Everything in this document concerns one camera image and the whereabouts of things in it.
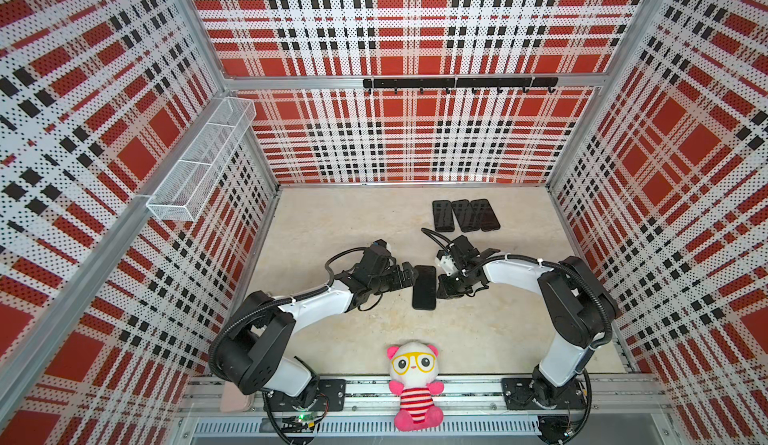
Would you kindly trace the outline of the black phone case top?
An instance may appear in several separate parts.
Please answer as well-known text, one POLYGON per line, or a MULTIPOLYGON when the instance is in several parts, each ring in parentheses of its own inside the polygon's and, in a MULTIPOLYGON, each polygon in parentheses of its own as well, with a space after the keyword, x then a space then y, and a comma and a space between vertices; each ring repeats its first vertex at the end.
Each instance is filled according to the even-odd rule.
POLYGON ((434 266, 414 267, 416 278, 412 289, 412 307, 420 311, 434 311, 437 305, 437 273, 434 266))

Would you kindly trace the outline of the black phone case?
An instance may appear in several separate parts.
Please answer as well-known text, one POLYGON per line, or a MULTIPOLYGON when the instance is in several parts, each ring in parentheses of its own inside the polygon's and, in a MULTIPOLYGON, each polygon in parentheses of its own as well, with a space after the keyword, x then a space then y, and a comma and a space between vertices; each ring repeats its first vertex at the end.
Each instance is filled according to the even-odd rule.
POLYGON ((439 233, 455 230, 452 203, 450 200, 434 200, 432 202, 434 230, 439 233))
POLYGON ((459 199, 451 202, 451 208, 462 232, 473 232, 480 229, 478 215, 468 199, 459 199))
POLYGON ((412 289, 412 307, 420 311, 434 311, 437 305, 437 273, 434 266, 414 267, 416 278, 412 289))

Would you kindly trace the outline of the white-edged phone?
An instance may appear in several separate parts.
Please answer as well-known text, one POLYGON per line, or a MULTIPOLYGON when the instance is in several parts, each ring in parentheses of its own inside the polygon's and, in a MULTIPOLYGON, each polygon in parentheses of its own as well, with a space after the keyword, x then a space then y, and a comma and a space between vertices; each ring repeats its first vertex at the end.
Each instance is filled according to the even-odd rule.
POLYGON ((490 232, 501 228, 498 217, 488 199, 475 199, 472 200, 470 204, 480 230, 490 232))

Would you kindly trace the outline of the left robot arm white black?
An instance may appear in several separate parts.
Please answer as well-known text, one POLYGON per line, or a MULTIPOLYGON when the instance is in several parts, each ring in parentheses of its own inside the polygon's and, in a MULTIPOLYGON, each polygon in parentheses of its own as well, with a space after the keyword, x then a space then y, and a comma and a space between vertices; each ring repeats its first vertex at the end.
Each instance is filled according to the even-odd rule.
POLYGON ((281 392, 297 398, 314 387, 316 374, 285 352, 291 337, 321 320, 342 315, 368 298, 415 285, 419 273, 410 263, 385 263, 370 274, 341 272, 329 284, 294 296, 250 294, 210 346, 209 369, 244 395, 281 392))

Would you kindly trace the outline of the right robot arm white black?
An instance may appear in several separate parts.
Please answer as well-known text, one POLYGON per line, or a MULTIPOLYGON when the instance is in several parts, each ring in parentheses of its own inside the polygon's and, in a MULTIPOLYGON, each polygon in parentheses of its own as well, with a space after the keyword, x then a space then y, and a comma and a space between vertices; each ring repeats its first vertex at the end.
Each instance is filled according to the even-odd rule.
POLYGON ((490 284, 517 287, 542 298, 555 335, 536 372, 551 387, 565 386, 584 370, 595 351, 612 341, 619 307, 579 257, 558 262, 515 254, 454 258, 439 251, 435 262, 443 271, 438 277, 439 299, 472 296, 490 284))

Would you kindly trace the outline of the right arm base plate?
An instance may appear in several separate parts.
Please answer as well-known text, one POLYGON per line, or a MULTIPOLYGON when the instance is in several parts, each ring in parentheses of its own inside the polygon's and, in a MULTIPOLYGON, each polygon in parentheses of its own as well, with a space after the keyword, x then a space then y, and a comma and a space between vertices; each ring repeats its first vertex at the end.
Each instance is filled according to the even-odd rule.
POLYGON ((577 378, 555 387, 543 378, 503 378, 502 397, 508 410, 583 411, 586 396, 577 378))

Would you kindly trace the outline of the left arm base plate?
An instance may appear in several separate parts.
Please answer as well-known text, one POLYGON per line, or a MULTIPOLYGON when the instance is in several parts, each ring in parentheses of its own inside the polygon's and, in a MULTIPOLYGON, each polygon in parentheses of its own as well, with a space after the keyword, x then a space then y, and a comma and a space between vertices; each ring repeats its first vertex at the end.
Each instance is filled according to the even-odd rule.
POLYGON ((339 378, 314 378, 297 397, 269 391, 264 410, 273 412, 338 412, 344 409, 347 382, 339 378))

